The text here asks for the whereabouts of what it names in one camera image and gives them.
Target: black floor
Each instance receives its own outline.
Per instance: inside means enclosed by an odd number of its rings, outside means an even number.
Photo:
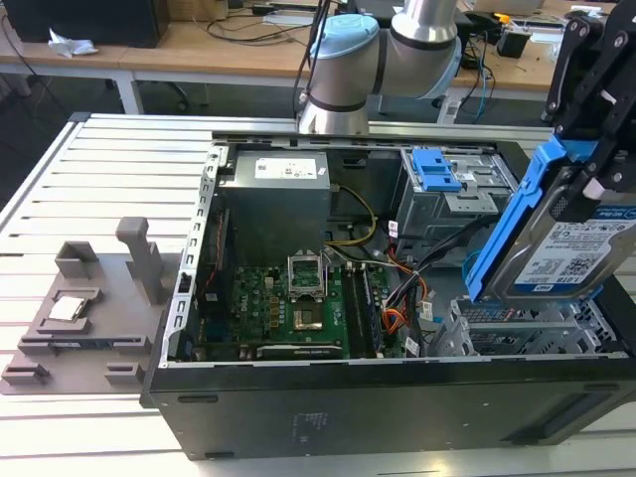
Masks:
[[[108,89],[100,79],[42,78],[60,101],[59,107],[40,82],[30,79],[32,94],[19,98],[15,93],[0,101],[0,209],[13,196],[36,162],[47,150],[73,111],[122,112],[116,89]],[[285,87],[208,85],[210,103],[202,84],[181,84],[189,96],[188,112],[179,110],[179,97],[163,83],[144,82],[141,97],[147,114],[195,114],[214,116],[290,117],[291,89]],[[479,99],[471,98],[465,108],[477,109]],[[438,110],[428,100],[390,97],[386,114],[378,114],[378,99],[368,102],[371,120],[434,122]],[[479,124],[542,126],[543,104],[530,101],[492,99]],[[462,111],[460,123],[474,116]]]

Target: blue drive bracket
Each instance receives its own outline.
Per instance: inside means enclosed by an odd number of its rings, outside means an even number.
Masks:
[[[440,149],[413,149],[413,169],[426,192],[459,192],[461,183]]]
[[[572,163],[587,162],[596,144],[596,141],[560,141],[551,136],[547,143],[537,147],[524,179],[466,277],[466,287],[472,301],[479,299],[487,284],[484,282],[486,275],[508,242],[517,236],[517,228],[524,213],[528,209],[535,209],[544,196],[546,191],[541,185],[551,165],[563,158]]]

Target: slatted table surface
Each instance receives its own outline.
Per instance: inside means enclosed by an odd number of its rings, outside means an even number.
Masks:
[[[161,251],[181,250],[215,130],[290,132],[293,124],[95,114],[64,128],[0,214],[0,369],[53,282],[63,241],[126,251],[114,230],[122,216],[138,215],[148,218],[149,237]],[[372,132],[516,140],[528,153],[549,135],[547,129],[403,123],[375,123]],[[633,261],[620,275],[632,292]],[[159,412],[137,400],[0,397],[0,475],[636,475],[636,404],[555,447],[194,463]]]

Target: hard drive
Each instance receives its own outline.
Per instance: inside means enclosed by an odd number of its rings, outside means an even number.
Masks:
[[[603,197],[586,221],[555,219],[563,194],[589,155],[569,157],[556,138],[537,150],[468,273],[473,301],[539,310],[587,299],[634,251],[636,208],[626,205],[633,204],[631,194]]]

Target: motherboard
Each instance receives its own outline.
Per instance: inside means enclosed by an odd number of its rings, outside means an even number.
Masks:
[[[316,269],[304,263],[293,268],[293,275],[285,265],[237,268],[230,319],[208,317],[205,342],[238,346],[243,360],[374,358],[385,348],[384,269],[327,265],[323,292],[311,297],[290,289],[316,286]]]

